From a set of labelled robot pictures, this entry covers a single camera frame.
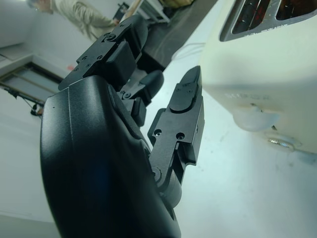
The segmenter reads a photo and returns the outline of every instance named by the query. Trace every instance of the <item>white table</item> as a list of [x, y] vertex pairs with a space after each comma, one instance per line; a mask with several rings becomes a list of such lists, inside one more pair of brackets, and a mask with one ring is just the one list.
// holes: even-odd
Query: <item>white table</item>
[[[224, 1], [217, 2], [186, 44], [206, 41]], [[148, 106], [144, 135], [157, 110], [167, 106], [175, 84], [198, 64], [200, 52], [181, 57], [184, 53], [164, 72], [165, 83]], [[198, 164], [187, 167], [175, 208], [182, 237], [317, 237], [316, 156], [271, 148], [238, 128], [205, 91], [203, 96], [206, 122]]]

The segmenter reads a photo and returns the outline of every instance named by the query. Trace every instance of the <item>white toaster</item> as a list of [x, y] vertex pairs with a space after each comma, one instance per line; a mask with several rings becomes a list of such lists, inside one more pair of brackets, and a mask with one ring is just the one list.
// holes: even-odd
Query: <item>white toaster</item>
[[317, 153], [317, 4], [295, 2], [226, 0], [200, 60], [203, 88], [240, 128]]

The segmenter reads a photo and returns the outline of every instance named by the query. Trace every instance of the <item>cable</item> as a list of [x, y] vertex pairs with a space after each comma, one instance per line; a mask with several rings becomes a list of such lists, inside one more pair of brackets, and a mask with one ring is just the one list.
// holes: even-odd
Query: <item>cable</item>
[[23, 100], [30, 106], [31, 110], [37, 115], [36, 110], [33, 109], [33, 107], [29, 104], [29, 102], [25, 98], [23, 98]]
[[190, 44], [187, 44], [187, 45], [184, 45], [182, 46], [181, 48], [179, 48], [172, 56], [172, 60], [177, 60], [179, 58], [177, 58], [177, 56], [179, 55], [179, 53], [181, 53], [185, 48], [187, 48], [188, 46], [198, 46], [199, 48], [200, 47], [204, 47], [206, 43], [190, 43]]

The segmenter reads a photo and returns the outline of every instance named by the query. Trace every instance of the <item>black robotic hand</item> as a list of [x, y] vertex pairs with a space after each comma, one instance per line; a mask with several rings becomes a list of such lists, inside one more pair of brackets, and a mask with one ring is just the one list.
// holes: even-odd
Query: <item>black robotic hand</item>
[[128, 82], [146, 37], [142, 18], [128, 18], [78, 59], [45, 104], [41, 168], [63, 238], [181, 237], [173, 207], [202, 138], [200, 68], [184, 76], [158, 112], [150, 151], [139, 127], [162, 72]]

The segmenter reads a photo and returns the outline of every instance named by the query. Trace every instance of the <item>screw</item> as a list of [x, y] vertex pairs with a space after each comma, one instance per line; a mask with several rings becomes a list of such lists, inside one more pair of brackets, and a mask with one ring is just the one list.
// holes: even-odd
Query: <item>screw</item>
[[154, 176], [155, 182], [158, 182], [161, 177], [161, 172], [158, 168], [152, 167], [152, 174]]
[[185, 135], [184, 135], [184, 133], [180, 132], [180, 133], [178, 133], [178, 134], [176, 135], [176, 138], [177, 138], [178, 140], [182, 140], [182, 139], [185, 138]]
[[112, 41], [112, 40], [114, 40], [115, 38], [116, 38], [116, 35], [114, 35], [114, 34], [109, 34], [109, 35], [107, 35], [106, 40], [107, 40], [107, 41]]
[[161, 131], [160, 129], [156, 129], [156, 130], [154, 131], [154, 135], [155, 135], [155, 136], [160, 136], [161, 133], [162, 133], [162, 131]]
[[129, 98], [131, 96], [131, 93], [126, 93], [123, 95], [123, 98]]

